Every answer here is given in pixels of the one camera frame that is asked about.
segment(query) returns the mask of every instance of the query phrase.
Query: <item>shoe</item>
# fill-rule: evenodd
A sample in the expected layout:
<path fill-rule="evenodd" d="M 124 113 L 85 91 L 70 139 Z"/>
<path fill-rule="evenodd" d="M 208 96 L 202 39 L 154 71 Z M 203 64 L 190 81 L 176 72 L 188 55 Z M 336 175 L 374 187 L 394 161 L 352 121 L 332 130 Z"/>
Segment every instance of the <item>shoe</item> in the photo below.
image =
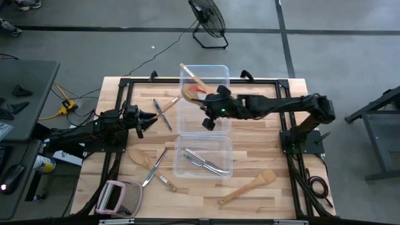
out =
<path fill-rule="evenodd" d="M 39 9 L 42 6 L 41 0 L 22 0 L 22 1 L 15 1 L 19 10 L 27 11 L 30 9 Z"/>
<path fill-rule="evenodd" d="M 19 34 L 22 32 L 20 29 L 14 27 L 11 23 L 3 19 L 0 19 L 0 28 L 8 31 L 13 37 L 19 36 Z"/>

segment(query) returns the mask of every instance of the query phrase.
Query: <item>wooden table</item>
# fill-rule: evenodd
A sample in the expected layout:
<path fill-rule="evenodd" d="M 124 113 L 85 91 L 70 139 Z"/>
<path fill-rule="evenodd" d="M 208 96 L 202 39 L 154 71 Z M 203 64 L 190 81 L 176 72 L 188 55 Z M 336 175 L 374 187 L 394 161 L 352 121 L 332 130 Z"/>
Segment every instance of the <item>wooden table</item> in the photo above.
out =
<path fill-rule="evenodd" d="M 120 77 L 104 78 L 96 109 L 98 114 L 114 109 L 119 79 Z M 308 94 L 304 79 L 289 79 L 289 84 L 292 97 Z M 229 88 L 233 94 L 262 94 L 276 98 L 275 88 L 269 84 L 232 84 Z M 155 112 L 153 98 L 156 98 L 162 107 L 178 94 L 180 94 L 179 84 L 135 84 L 131 104 L 137 104 L 143 111 Z M 161 161 L 159 170 L 178 187 L 177 192 L 171 192 L 160 179 L 153 178 L 144 188 L 143 201 L 135 218 L 293 219 L 296 217 L 288 165 L 285 155 L 281 152 L 279 141 L 281 130 L 279 114 L 272 113 L 259 121 L 233 119 L 232 131 L 228 134 L 233 143 L 232 178 L 211 180 L 183 179 L 174 175 L 173 149 L 175 139 L 179 136 L 176 111 L 177 106 L 173 106 L 165 113 L 174 132 L 170 132 L 162 120 L 144 132 L 143 139 L 136 136 L 134 129 L 130 131 L 127 151 L 140 149 L 153 164 L 163 152 L 165 145 L 169 147 L 170 150 Z M 306 112 L 297 112 L 295 115 L 298 124 L 308 116 Z M 101 152 L 94 153 L 85 160 L 71 213 L 79 211 L 98 187 L 103 160 L 104 153 Z M 321 176 L 328 183 L 325 167 L 319 158 L 305 155 L 304 162 L 312 176 Z M 223 206 L 218 204 L 218 198 L 251 182 L 263 169 L 272 169 L 276 173 L 276 181 L 249 191 Z M 142 183 L 148 173 L 147 169 L 131 161 L 128 152 L 122 155 L 119 180 Z M 303 212 L 306 212 L 304 194 L 299 191 L 299 195 Z M 330 213 L 335 214 L 334 209 L 330 208 L 325 200 L 321 200 L 321 203 Z"/>

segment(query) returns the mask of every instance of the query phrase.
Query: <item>tongs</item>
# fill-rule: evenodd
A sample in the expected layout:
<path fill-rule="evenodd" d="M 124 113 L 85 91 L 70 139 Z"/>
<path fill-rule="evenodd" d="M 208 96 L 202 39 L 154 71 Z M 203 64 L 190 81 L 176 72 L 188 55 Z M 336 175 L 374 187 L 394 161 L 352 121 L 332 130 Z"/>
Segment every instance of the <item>tongs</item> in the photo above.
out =
<path fill-rule="evenodd" d="M 190 149 L 185 149 L 185 151 L 188 154 L 184 154 L 183 156 L 189 160 L 191 163 L 193 163 L 196 166 L 202 166 L 220 176 L 227 176 L 229 174 L 229 171 L 224 171 L 223 169 L 221 169 L 220 167 L 218 167 L 217 165 L 213 164 L 212 162 L 209 162 L 207 160 L 205 160 L 203 157 L 199 156 L 198 154 L 196 154 L 195 152 L 193 152 Z"/>

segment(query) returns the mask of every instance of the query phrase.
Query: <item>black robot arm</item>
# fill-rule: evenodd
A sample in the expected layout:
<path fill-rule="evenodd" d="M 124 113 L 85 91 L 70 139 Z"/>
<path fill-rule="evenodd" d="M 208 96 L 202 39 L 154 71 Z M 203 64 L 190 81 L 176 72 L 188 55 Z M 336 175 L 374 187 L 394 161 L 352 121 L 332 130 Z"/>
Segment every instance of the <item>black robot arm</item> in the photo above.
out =
<path fill-rule="evenodd" d="M 83 157 L 84 151 L 123 151 L 129 130 L 136 129 L 137 136 L 143 138 L 143 131 L 157 121 L 154 116 L 154 113 L 142 112 L 137 105 L 124 103 L 120 111 L 102 112 L 97 119 L 85 125 L 55 130 L 42 139 L 49 153 L 63 150 L 79 158 Z"/>
<path fill-rule="evenodd" d="M 310 115 L 300 125 L 291 128 L 291 140 L 303 143 L 319 124 L 329 124 L 335 119 L 332 102 L 326 96 L 312 94 L 301 97 L 271 99 L 261 95 L 239 94 L 234 99 L 230 90 L 219 86 L 217 94 L 208 94 L 205 100 L 196 100 L 203 104 L 201 108 L 209 117 L 203 126 L 213 130 L 217 118 L 262 119 L 269 113 L 301 112 Z"/>

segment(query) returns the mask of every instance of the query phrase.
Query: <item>gray floor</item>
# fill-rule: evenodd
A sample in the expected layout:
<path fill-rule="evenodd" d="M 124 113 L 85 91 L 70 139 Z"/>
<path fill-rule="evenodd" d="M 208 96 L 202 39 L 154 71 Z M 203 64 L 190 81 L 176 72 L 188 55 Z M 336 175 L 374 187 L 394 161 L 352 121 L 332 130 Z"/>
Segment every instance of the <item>gray floor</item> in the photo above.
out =
<path fill-rule="evenodd" d="M 218 0 L 227 28 L 279 27 L 273 0 Z M 396 0 L 281 0 L 286 28 L 333 30 L 398 30 Z M 6 9 L 2 18 L 23 25 L 131 26 L 138 28 L 186 28 L 194 16 L 185 0 L 43 0 L 37 11 Z M 61 63 L 56 82 L 77 95 L 99 87 L 104 76 L 120 76 L 146 61 L 176 40 L 176 32 L 61 32 L 24 31 L 19 38 L 0 36 L 0 53 L 21 59 L 57 60 Z M 206 34 L 208 43 L 218 43 Z M 229 33 L 226 50 L 201 49 L 190 34 L 170 50 L 134 72 L 176 76 L 177 65 L 224 64 L 231 76 L 246 69 L 256 77 L 287 78 L 288 72 L 279 34 Z M 400 84 L 398 54 L 400 36 L 289 35 L 289 47 L 297 78 L 305 78 L 309 93 L 332 99 L 337 119 L 322 131 L 329 180 L 337 214 L 342 218 L 399 223 L 400 179 L 364 182 L 379 171 L 362 121 L 352 125 L 345 115 Z M 95 99 L 80 102 L 79 112 L 96 106 Z M 42 116 L 59 109 L 52 94 Z M 65 118 L 44 122 L 57 128 L 69 126 Z M 22 202 L 14 219 L 58 217 L 63 213 L 79 168 L 63 166 L 53 176 L 51 191 L 43 202 Z"/>

